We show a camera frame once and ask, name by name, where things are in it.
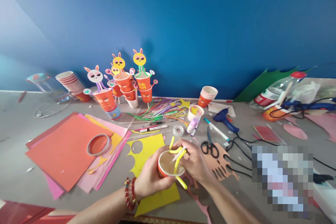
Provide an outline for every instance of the hand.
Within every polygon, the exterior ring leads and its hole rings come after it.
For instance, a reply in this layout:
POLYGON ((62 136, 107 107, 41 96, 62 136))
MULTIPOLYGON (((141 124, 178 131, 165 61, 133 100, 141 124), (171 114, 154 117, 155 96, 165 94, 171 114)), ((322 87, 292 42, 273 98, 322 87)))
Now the hand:
POLYGON ((159 178, 157 167, 159 156, 162 152, 167 151, 169 146, 159 148, 144 164, 139 177, 135 180, 134 192, 137 201, 154 195, 155 193, 166 190, 176 181, 175 177, 168 176, 159 178))
POLYGON ((211 184, 215 177, 208 168, 201 149, 197 145, 181 138, 173 145, 172 149, 177 149, 181 146, 186 146, 189 158, 182 158, 179 164, 203 186, 211 184))

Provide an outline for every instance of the marker pen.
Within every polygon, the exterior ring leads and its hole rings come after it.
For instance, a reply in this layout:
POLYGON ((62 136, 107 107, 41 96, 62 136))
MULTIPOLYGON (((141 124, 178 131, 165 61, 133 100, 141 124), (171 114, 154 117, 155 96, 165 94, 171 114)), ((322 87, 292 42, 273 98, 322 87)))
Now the marker pen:
POLYGON ((143 132, 153 131, 153 130, 156 130, 156 129, 158 130, 158 129, 167 128, 167 127, 168 127, 168 125, 160 125, 160 126, 153 127, 153 128, 143 129, 143 130, 140 130, 139 132, 143 133, 143 132))

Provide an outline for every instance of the bottle label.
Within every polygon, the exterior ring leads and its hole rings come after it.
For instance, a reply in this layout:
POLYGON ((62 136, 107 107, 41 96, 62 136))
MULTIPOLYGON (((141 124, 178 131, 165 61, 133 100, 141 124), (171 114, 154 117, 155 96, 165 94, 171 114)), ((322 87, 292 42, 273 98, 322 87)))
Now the bottle label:
POLYGON ((270 105, 272 102, 274 102, 278 98, 279 98, 279 95, 272 93, 271 91, 266 89, 264 92, 262 92, 260 95, 258 95, 254 99, 254 102, 260 106, 266 107, 267 105, 270 105))

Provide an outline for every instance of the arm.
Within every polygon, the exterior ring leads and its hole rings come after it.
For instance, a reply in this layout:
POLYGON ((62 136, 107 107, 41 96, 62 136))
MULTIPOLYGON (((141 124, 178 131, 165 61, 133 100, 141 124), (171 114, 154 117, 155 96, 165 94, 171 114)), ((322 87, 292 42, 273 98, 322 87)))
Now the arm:
MULTIPOLYGON (((158 149, 143 166, 141 174, 134 184, 134 194, 137 202, 159 191, 168 189, 175 182, 175 177, 160 179, 156 170, 159 156, 166 150, 168 150, 168 146, 158 149)), ((127 211, 125 187, 122 187, 77 214, 69 223, 117 224, 127 211)))
POLYGON ((208 191, 227 224, 260 224, 239 201, 220 183, 208 168, 201 149, 184 139, 174 144, 173 149, 186 146, 188 159, 181 159, 180 165, 208 191))

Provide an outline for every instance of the glue stick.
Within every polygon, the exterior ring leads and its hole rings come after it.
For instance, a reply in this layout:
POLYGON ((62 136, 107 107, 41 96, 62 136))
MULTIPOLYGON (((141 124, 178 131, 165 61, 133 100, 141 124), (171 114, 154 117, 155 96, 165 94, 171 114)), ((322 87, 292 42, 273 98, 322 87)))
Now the glue stick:
POLYGON ((189 126, 188 126, 188 128, 187 128, 187 134, 191 134, 192 131, 194 130, 194 128, 196 128, 196 126, 197 126, 198 123, 199 123, 199 120, 198 120, 197 118, 194 118, 194 119, 190 122, 190 124, 189 124, 189 126))

